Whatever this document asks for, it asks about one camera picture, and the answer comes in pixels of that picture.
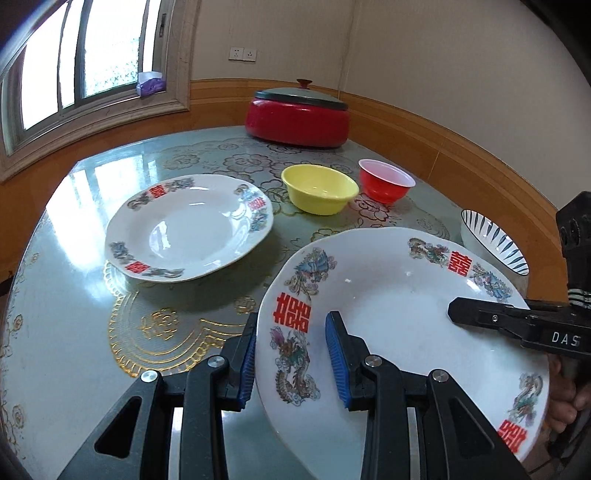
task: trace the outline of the plate rim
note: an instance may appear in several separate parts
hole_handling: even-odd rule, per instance
[[[134,273],[132,271],[126,270],[125,266],[122,265],[120,262],[118,262],[116,260],[116,258],[113,256],[113,252],[111,251],[111,249],[109,248],[109,227],[111,227],[112,221],[113,219],[124,209],[126,208],[128,202],[130,202],[133,198],[136,198],[138,195],[145,193],[147,191],[149,191],[149,189],[155,187],[156,185],[160,185],[164,182],[172,182],[175,180],[181,180],[181,179],[186,179],[186,178],[195,178],[195,177],[223,177],[224,179],[231,179],[231,180],[235,180],[236,181],[236,186],[238,185],[248,185],[249,187],[252,187],[254,189],[256,189],[257,191],[260,192],[261,196],[263,197],[263,199],[265,200],[265,203],[267,204],[267,208],[269,209],[269,215],[267,217],[267,224],[265,225],[264,228],[262,228],[260,231],[256,232],[256,233],[260,233],[259,239],[254,242],[252,244],[252,246],[245,250],[241,255],[237,255],[235,256],[231,261],[226,262],[221,264],[220,266],[213,268],[211,270],[208,270],[205,273],[201,273],[198,275],[191,275],[187,278],[167,278],[167,277],[144,277],[139,273]],[[186,175],[180,175],[178,177],[173,177],[170,179],[161,179],[160,181],[150,184],[148,185],[146,188],[137,191],[136,193],[134,193],[132,196],[130,196],[129,198],[127,198],[121,205],[120,207],[117,209],[117,211],[115,212],[115,214],[110,218],[109,223],[107,224],[107,228],[105,229],[105,260],[107,260],[110,264],[112,264],[117,270],[119,270],[123,275],[130,277],[130,278],[135,278],[136,280],[142,280],[142,281],[148,281],[151,283],[182,283],[185,281],[190,281],[190,280],[195,280],[197,278],[202,278],[205,277],[206,275],[209,275],[211,273],[217,272],[218,270],[221,270],[223,268],[226,268],[230,265],[232,265],[233,263],[237,262],[238,260],[244,258],[246,255],[248,255],[255,247],[257,247],[266,237],[267,235],[271,232],[271,229],[273,227],[273,222],[274,222],[274,215],[273,215],[273,209],[272,209],[272,203],[269,199],[269,197],[265,194],[265,192],[263,192],[263,190],[261,190],[258,186],[246,181],[246,180],[242,180],[242,179],[237,179],[235,177],[232,177],[230,175],[221,175],[218,173],[194,173],[194,174],[186,174]]]
[[[444,242],[448,242],[450,244],[457,245],[458,247],[460,247],[461,250],[464,250],[464,251],[468,252],[470,255],[473,256],[474,259],[478,259],[479,261],[483,262],[486,267],[490,267],[495,272],[495,274],[498,274],[507,284],[509,284],[512,287],[512,289],[514,291],[514,295],[517,295],[524,302],[525,306],[523,308],[529,309],[529,307],[525,303],[525,299],[521,296],[521,294],[519,293],[519,291],[515,288],[515,286],[513,286],[513,284],[507,279],[507,277],[502,272],[500,272],[498,270],[498,268],[496,268],[494,265],[491,265],[486,260],[483,260],[477,254],[469,251],[463,245],[460,245],[460,244],[452,241],[451,239],[439,238],[439,237],[437,237],[435,235],[432,235],[432,234],[427,233],[427,232],[423,232],[421,230],[416,230],[416,229],[407,228],[407,227],[399,227],[399,226],[388,226],[388,227],[382,227],[382,228],[379,228],[379,229],[350,229],[350,230],[345,230],[345,231],[339,232],[339,233],[337,233],[335,235],[330,235],[330,236],[326,236],[326,237],[323,237],[323,238],[319,238],[318,240],[315,240],[314,242],[310,242],[309,244],[307,244],[307,245],[303,246],[302,248],[300,248],[297,252],[293,253],[293,255],[286,260],[285,264],[281,267],[280,271],[277,273],[277,275],[275,276],[275,278],[271,282],[271,285],[269,285],[269,287],[267,288],[267,290],[265,292],[265,295],[263,296],[263,299],[261,300],[261,303],[259,305],[259,315],[261,314],[261,312],[263,312],[263,306],[266,303],[271,302],[271,296],[269,295],[269,292],[272,290],[274,284],[279,281],[281,275],[284,273],[284,270],[287,270],[288,267],[289,268],[293,268],[294,265],[291,264],[292,261],[295,264],[297,264],[297,256],[300,253],[302,253],[303,251],[305,251],[306,249],[309,249],[311,247],[313,248],[315,246],[318,246],[318,244],[325,243],[325,241],[328,240],[328,239],[333,239],[335,237],[338,237],[339,235],[344,235],[346,233],[351,233],[351,232],[355,232],[355,231],[368,231],[368,232],[370,232],[370,231],[381,231],[381,232],[383,232],[383,231],[393,231],[394,229],[396,229],[397,231],[407,231],[407,232],[409,232],[409,234],[411,236],[413,235],[412,232],[416,232],[416,233],[418,233],[420,235],[426,235],[428,238],[431,238],[431,239],[433,239],[434,241],[437,241],[437,242],[440,242],[440,241],[443,240]],[[261,332],[261,335],[264,335],[265,333],[267,333],[267,332],[263,332],[262,331],[261,325],[262,325],[261,322],[257,322],[257,324],[256,324],[256,336],[257,337],[259,336],[259,332]],[[272,420],[272,418],[271,418],[271,416],[269,414],[269,411],[267,410],[267,408],[265,408],[265,401],[263,399],[263,395],[262,395],[261,389],[259,387],[259,378],[258,378],[258,375],[256,374],[258,371],[260,371],[260,369],[257,368],[256,366],[258,365],[258,362],[259,361],[262,361],[261,360],[261,356],[258,354],[259,349],[262,349],[262,348],[263,348],[263,346],[261,345],[261,343],[260,342],[256,342],[256,344],[255,344],[255,384],[256,384],[256,389],[257,389],[258,395],[259,395],[259,397],[261,399],[261,404],[263,405],[263,410],[265,411],[265,415],[266,415],[267,419],[269,420],[269,422],[271,423],[271,426],[275,430],[275,432],[277,434],[277,437],[279,438],[279,440],[281,441],[281,443],[283,443],[285,445],[285,447],[302,463],[302,465],[305,467],[306,470],[308,470],[311,474],[313,474],[312,471],[310,470],[310,468],[306,465],[304,459],[301,458],[298,455],[298,453],[296,453],[295,451],[293,451],[290,448],[290,446],[288,445],[288,443],[285,441],[285,439],[280,435],[279,431],[274,426],[274,422],[273,422],[273,420]],[[530,444],[528,445],[528,447],[526,449],[524,449],[523,452],[518,452],[518,454],[515,455],[515,457],[520,462],[523,462],[527,458],[527,456],[531,453],[531,451],[533,450],[533,448],[534,448],[534,446],[536,444],[536,441],[537,441],[537,439],[539,438],[539,436],[541,434],[541,431],[542,431],[542,428],[543,428],[543,425],[544,425],[544,418],[545,418],[545,415],[546,415],[546,412],[547,412],[547,409],[548,409],[549,390],[550,390],[550,387],[549,387],[549,374],[550,374],[550,370],[549,370],[549,364],[547,363],[547,356],[545,356],[545,360],[546,360],[546,363],[545,363],[546,364],[546,368],[545,368],[544,372],[542,373],[542,377],[543,377],[544,380],[548,379],[548,381],[546,382],[546,385],[544,385],[544,389],[543,389],[544,393],[543,393],[543,399],[542,400],[544,401],[544,408],[542,409],[543,411],[540,411],[540,421],[539,421],[539,424],[538,424],[538,426],[537,426],[537,428],[535,430],[535,438],[536,438],[536,440],[533,441],[533,442],[530,442]]]

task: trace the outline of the white wall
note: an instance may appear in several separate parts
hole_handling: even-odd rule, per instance
[[[519,0],[359,0],[343,90],[485,148],[558,208],[591,190],[591,87]]]
[[[519,0],[202,0],[191,68],[340,85],[468,138],[557,207],[591,190],[591,87]]]
[[[202,0],[191,78],[337,88],[352,11],[353,0]],[[230,47],[256,48],[256,62],[229,61]]]

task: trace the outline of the red lid knob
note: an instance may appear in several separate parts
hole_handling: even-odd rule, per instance
[[[297,83],[300,84],[300,86],[298,88],[308,88],[308,85],[312,83],[312,80],[306,80],[306,79],[297,79]]]

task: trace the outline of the pot lid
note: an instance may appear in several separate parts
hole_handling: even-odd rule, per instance
[[[301,103],[304,105],[320,106],[332,110],[347,110],[348,106],[337,97],[322,92],[310,90],[311,80],[298,79],[299,87],[279,87],[259,90],[255,98],[275,100],[277,102]]]

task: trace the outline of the metal screw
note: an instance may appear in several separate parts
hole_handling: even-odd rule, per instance
[[[445,370],[434,370],[433,380],[439,383],[444,383],[449,380],[449,374]]]
[[[379,367],[382,364],[382,357],[378,355],[368,355],[365,357],[365,365],[368,367]]]
[[[219,355],[214,355],[207,359],[207,364],[212,368],[221,367],[224,363],[226,363],[226,359]]]
[[[158,372],[156,370],[146,370],[140,378],[142,382],[150,383],[158,378]]]

